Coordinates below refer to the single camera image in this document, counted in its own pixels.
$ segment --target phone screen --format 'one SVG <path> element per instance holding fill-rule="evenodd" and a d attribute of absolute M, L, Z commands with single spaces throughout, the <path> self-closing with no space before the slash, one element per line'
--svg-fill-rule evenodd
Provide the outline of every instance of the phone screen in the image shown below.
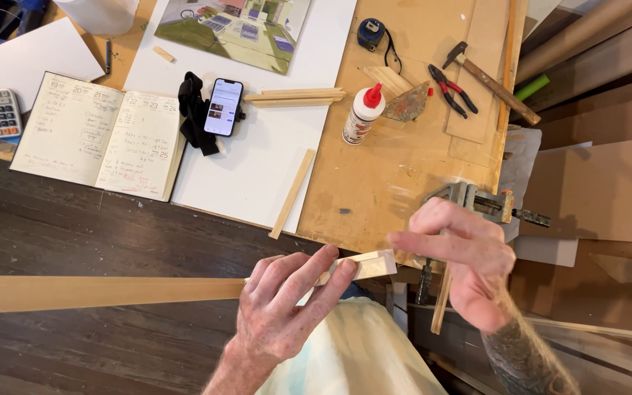
<path fill-rule="evenodd" d="M 204 124 L 205 131 L 221 136 L 230 136 L 233 133 L 235 112 L 238 109 L 242 91 L 243 85 L 240 82 L 216 80 Z"/>

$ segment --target wooden tabletop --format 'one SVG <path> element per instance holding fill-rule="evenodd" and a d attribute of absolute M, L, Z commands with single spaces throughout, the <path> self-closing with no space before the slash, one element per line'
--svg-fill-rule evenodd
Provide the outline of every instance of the wooden tabletop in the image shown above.
<path fill-rule="evenodd" d="M 140 0 L 133 27 L 126 34 L 93 36 L 75 24 L 101 65 L 105 64 L 106 39 L 112 41 L 111 74 L 99 79 L 99 84 L 123 88 L 155 3 L 156 0 Z M 336 82 L 348 97 L 329 110 L 298 236 L 358 252 L 374 251 L 386 246 L 388 231 L 406 229 L 422 197 L 443 184 L 467 181 L 496 192 L 505 132 L 494 134 L 489 167 L 449 157 L 451 136 L 444 133 L 444 128 L 450 107 L 438 90 L 429 98 L 426 111 L 403 129 L 376 125 L 357 147 L 345 144 L 341 137 L 353 96 L 373 85 L 362 69 L 383 65 L 383 50 L 373 53 L 357 45 L 355 31 L 360 21 L 386 16 L 387 28 L 403 62 L 402 76 L 416 86 L 430 79 L 428 63 L 443 64 L 447 52 L 466 38 L 474 3 L 358 1 Z M 51 2 L 45 22 L 63 17 L 65 13 Z M 380 47 L 385 48 L 386 44 L 383 42 Z M 398 70 L 399 64 L 393 63 L 392 67 Z M 445 72 L 454 81 L 459 68 L 453 64 Z M 490 119 L 489 128 L 495 124 L 496 120 Z"/>

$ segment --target white glue bottle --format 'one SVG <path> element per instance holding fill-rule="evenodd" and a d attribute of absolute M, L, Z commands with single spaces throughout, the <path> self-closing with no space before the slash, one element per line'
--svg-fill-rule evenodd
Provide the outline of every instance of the white glue bottle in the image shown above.
<path fill-rule="evenodd" d="M 343 139 L 351 146 L 364 140 L 374 121 L 384 111 L 385 101 L 381 90 L 382 83 L 379 82 L 374 88 L 365 88 L 355 95 L 353 109 L 347 118 L 346 127 L 343 128 Z"/>

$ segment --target tattoo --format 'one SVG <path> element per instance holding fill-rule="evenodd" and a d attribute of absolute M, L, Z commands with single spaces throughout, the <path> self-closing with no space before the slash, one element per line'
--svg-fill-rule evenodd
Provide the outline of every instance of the tattoo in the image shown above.
<path fill-rule="evenodd" d="M 511 395 L 579 395 L 572 377 L 525 322 L 512 319 L 482 338 L 496 376 Z"/>

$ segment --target right hand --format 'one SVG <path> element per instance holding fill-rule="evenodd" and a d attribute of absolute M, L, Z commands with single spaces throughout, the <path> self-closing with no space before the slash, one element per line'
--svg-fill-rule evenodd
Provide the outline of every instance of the right hand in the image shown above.
<path fill-rule="evenodd" d="M 483 335 L 495 333 L 511 320 L 500 296 L 506 292 L 516 256 L 504 244 L 499 225 L 435 197 L 411 216 L 408 232 L 391 232 L 387 240 L 396 249 L 447 260 L 452 274 L 450 303 Z"/>
<path fill-rule="evenodd" d="M 325 245 L 313 256 L 299 252 L 260 260 L 240 295 L 237 334 L 226 352 L 269 371 L 297 355 L 355 277 L 357 264 L 344 259 L 306 305 L 296 306 L 337 258 L 338 248 Z"/>

